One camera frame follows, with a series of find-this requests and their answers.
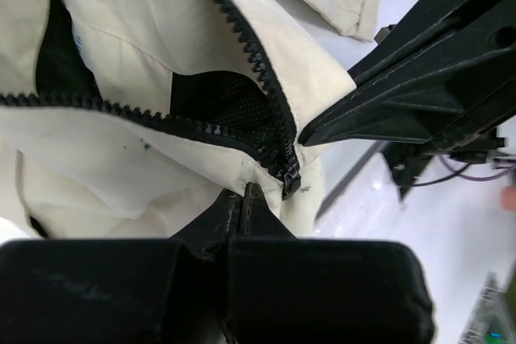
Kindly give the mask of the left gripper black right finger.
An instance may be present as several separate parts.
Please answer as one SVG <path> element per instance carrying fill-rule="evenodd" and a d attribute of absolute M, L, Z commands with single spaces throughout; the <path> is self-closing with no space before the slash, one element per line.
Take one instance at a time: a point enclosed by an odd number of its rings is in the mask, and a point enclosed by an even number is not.
<path fill-rule="evenodd" d="M 295 238 L 257 184 L 228 239 L 225 331 L 231 343 L 429 343 L 433 303 L 399 242 Z"/>

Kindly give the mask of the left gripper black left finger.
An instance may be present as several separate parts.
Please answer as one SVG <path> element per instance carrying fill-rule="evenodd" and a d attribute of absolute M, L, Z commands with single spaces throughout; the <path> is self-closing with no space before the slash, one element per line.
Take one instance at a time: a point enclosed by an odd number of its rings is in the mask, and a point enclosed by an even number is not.
<path fill-rule="evenodd" d="M 224 342 L 216 266 L 241 205 L 223 191 L 171 238 L 4 244 L 2 342 Z"/>

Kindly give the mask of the beige jacket black lining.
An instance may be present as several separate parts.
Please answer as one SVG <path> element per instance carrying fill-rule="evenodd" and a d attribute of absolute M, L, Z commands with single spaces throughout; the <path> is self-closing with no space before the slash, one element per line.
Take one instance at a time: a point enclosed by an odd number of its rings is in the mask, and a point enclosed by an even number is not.
<path fill-rule="evenodd" d="M 302 0 L 371 40 L 379 0 Z M 1 217 L 166 238 L 258 184 L 297 236 L 325 195 L 300 135 L 356 88 L 276 0 L 1 0 Z"/>

